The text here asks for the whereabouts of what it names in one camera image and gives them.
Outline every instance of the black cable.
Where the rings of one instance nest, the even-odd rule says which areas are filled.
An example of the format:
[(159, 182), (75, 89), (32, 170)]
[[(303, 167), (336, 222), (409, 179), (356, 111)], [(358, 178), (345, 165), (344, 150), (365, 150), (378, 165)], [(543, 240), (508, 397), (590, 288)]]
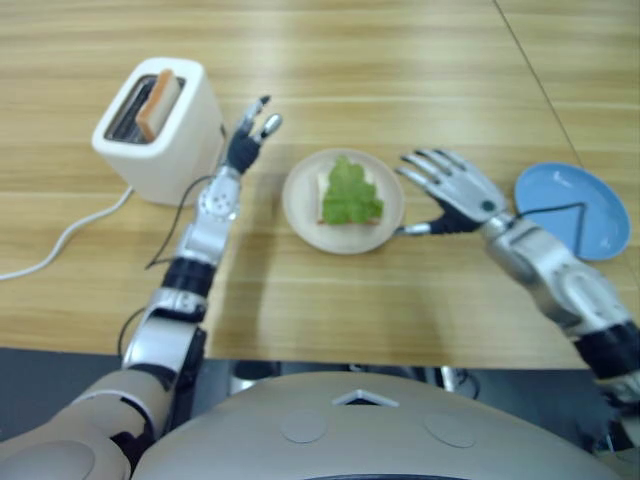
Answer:
[(472, 373), (469, 373), (469, 371), (466, 368), (458, 370), (458, 376), (461, 377), (458, 379), (458, 386), (461, 386), (467, 380), (471, 382), (471, 384), (473, 385), (473, 395), (471, 396), (471, 398), (473, 400), (477, 400), (478, 397), (480, 396), (480, 382), (478, 381), (476, 376), (473, 375)]
[(156, 252), (156, 254), (153, 256), (153, 258), (147, 264), (147, 266), (144, 267), (145, 270), (149, 270), (151, 267), (153, 267), (154, 265), (157, 265), (158, 263), (166, 263), (166, 261), (171, 261), (171, 259), (159, 261), (158, 258), (160, 257), (160, 255), (162, 255), (162, 252), (167, 247), (167, 245), (169, 244), (169, 241), (171, 240), (171, 237), (173, 236), (173, 232), (175, 231), (176, 226), (178, 225), (178, 220), (180, 219), (180, 213), (182, 212), (182, 208), (184, 207), (184, 202), (187, 200), (187, 196), (189, 195), (189, 193), (191, 193), (191, 190), (193, 190), (193, 187), (210, 178), (211, 178), (211, 175), (205, 175), (204, 177), (200, 177), (197, 180), (195, 180), (191, 185), (189, 185), (187, 189), (184, 191), (184, 194), (182, 195), (182, 199), (180, 200), (180, 204), (178, 205), (178, 210), (176, 211), (176, 216), (173, 218), (173, 223), (171, 224), (171, 228), (169, 229), (169, 232), (167, 233), (166, 238), (162, 242), (162, 245), (160, 245), (160, 249)]
[(122, 324), (122, 327), (120, 327), (120, 333), (118, 334), (117, 351), (118, 351), (118, 358), (120, 358), (121, 360), (122, 360), (122, 340), (124, 339), (124, 334), (127, 332), (127, 328), (129, 328), (129, 325), (131, 325), (131, 322), (133, 322), (133, 320), (138, 315), (144, 312), (145, 308), (146, 307), (142, 307), (136, 310), (135, 312), (133, 312), (131, 316), (127, 318), (127, 321)]
[(522, 218), (526, 215), (533, 215), (534, 213), (558, 212), (560, 210), (568, 210), (570, 208), (580, 208), (580, 214), (578, 215), (578, 226), (576, 230), (576, 239), (573, 247), (573, 253), (576, 256), (579, 256), (580, 251), (582, 250), (582, 233), (584, 230), (584, 219), (587, 213), (587, 204), (585, 202), (568, 203), (566, 205), (559, 205), (557, 207), (534, 208), (517, 214), (516, 218)]

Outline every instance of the bread slice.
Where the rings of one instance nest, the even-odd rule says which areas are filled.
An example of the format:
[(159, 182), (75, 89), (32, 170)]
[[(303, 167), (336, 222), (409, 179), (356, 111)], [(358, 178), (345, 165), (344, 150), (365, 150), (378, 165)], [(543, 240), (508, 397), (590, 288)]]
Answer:
[(160, 135), (179, 95), (180, 84), (173, 71), (161, 71), (149, 98), (136, 115), (136, 124), (147, 142), (153, 142)]
[[(376, 180), (373, 176), (373, 174), (367, 170), (367, 168), (363, 165), (364, 168), (364, 181), (367, 183), (370, 183), (371, 185), (376, 185)], [(317, 186), (318, 186), (318, 205), (316, 207), (316, 215), (317, 215), (317, 222), (318, 223), (324, 223), (324, 219), (322, 218), (322, 201), (324, 200), (324, 196), (327, 193), (327, 190), (329, 189), (329, 174), (331, 173), (331, 170), (323, 170), (320, 173), (318, 173), (317, 175)], [(379, 218), (371, 218), (369, 219), (369, 221), (367, 222), (367, 224), (369, 225), (377, 225), (378, 223), (380, 223), (380, 219)]]

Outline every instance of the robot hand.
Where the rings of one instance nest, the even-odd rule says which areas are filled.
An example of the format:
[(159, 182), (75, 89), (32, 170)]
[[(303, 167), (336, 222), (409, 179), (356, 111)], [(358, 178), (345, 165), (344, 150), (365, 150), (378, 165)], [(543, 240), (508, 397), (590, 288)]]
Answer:
[(433, 197), (444, 214), (430, 222), (400, 227), (396, 234), (473, 232), (507, 208), (498, 187), (455, 152), (421, 149), (401, 158), (421, 173), (407, 167), (396, 172)]
[(263, 142), (282, 124), (282, 117), (275, 113), (267, 118), (257, 133), (251, 135), (255, 117), (262, 111), (270, 98), (268, 95), (261, 97), (245, 111), (229, 142), (225, 163), (240, 174), (243, 174), (253, 164), (258, 158)]

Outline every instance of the green lettuce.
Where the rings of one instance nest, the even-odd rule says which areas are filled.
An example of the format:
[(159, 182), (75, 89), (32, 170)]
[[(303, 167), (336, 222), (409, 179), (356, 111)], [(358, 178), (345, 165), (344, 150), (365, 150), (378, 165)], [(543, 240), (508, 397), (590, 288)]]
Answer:
[(322, 201), (322, 219), (330, 225), (367, 223), (382, 216), (384, 202), (376, 186), (364, 179), (362, 165), (340, 155), (329, 173), (329, 188)]

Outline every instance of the beige plate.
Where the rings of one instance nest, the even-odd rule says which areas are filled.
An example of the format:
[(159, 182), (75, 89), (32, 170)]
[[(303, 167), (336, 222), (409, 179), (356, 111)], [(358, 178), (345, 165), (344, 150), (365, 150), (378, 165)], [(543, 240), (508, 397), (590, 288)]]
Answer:
[[(375, 178), (377, 196), (384, 201), (378, 225), (318, 224), (318, 173), (331, 170), (338, 155), (359, 163)], [(305, 241), (325, 252), (350, 255), (368, 252), (389, 240), (402, 222), (404, 194), (396, 175), (369, 154), (346, 148), (316, 152), (298, 163), (284, 184), (282, 202), (287, 220)]]

